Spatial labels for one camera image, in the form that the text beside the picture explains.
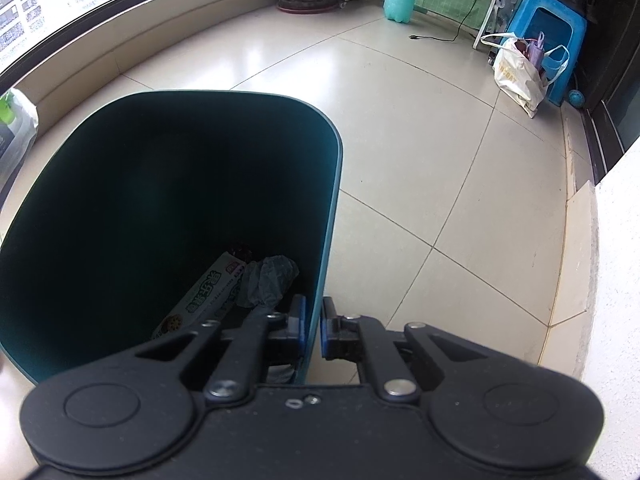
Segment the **white green printed box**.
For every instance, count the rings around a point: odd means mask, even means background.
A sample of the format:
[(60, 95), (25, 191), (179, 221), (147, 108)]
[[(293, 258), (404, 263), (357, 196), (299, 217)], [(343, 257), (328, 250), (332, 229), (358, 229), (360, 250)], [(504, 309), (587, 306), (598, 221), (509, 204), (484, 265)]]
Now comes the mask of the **white green printed box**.
[(246, 263), (224, 252), (188, 290), (152, 333), (160, 338), (182, 330), (228, 306), (241, 281)]

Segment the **white tote bag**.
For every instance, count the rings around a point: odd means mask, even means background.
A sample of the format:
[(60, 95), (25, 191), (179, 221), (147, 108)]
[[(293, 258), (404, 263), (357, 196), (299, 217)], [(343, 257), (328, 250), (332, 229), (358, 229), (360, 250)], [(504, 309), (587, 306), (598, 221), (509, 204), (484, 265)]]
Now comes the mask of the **white tote bag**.
[(559, 44), (546, 50), (546, 37), (521, 38), (514, 32), (487, 34), (480, 38), (484, 46), (497, 50), (494, 79), (499, 89), (529, 118), (534, 118), (548, 89), (567, 71), (570, 50)]

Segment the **dark teal trash bin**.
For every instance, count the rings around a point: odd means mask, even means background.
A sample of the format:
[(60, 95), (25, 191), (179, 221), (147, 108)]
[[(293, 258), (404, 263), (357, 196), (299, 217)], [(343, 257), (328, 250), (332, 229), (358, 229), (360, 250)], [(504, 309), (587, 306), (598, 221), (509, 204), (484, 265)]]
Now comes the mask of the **dark teal trash bin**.
[(333, 122), (288, 96), (154, 91), (87, 117), (1, 246), (1, 347), (42, 382), (147, 342), (225, 252), (285, 256), (314, 346), (342, 173)]

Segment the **blue plastic stool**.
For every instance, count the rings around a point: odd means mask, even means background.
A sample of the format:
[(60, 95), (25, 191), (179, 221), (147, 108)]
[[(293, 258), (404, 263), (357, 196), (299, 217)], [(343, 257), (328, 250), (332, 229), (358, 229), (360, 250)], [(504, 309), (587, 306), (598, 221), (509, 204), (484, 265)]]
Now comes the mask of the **blue plastic stool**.
[(522, 0), (506, 29), (523, 39), (544, 34), (544, 52), (551, 50), (551, 53), (542, 67), (549, 79), (565, 65), (547, 92), (547, 100), (556, 106), (564, 100), (586, 29), (587, 21), (558, 0)]

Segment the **small blue ball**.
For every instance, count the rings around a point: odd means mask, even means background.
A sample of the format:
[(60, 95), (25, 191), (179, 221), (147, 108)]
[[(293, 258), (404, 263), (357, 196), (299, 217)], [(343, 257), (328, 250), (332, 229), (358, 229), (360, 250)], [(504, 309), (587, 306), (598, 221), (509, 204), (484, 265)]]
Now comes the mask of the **small blue ball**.
[(567, 101), (575, 108), (582, 108), (585, 105), (585, 97), (577, 89), (572, 89), (567, 93)]

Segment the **grey paper wad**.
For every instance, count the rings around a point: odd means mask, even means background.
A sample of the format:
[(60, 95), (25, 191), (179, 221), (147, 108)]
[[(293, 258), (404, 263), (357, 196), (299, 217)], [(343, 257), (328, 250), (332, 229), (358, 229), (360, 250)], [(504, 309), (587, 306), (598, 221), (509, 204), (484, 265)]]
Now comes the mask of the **grey paper wad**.
[(297, 275), (295, 262), (285, 256), (252, 261), (242, 274), (236, 303), (245, 309), (273, 310)]

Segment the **translucent bag green item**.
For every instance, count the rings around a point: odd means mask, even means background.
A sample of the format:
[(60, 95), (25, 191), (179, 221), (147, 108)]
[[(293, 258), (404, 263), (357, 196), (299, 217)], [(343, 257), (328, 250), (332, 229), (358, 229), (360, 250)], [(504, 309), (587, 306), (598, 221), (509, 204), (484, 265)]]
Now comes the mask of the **translucent bag green item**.
[(0, 177), (4, 188), (35, 141), (39, 118), (35, 105), (18, 89), (3, 93), (0, 105)]

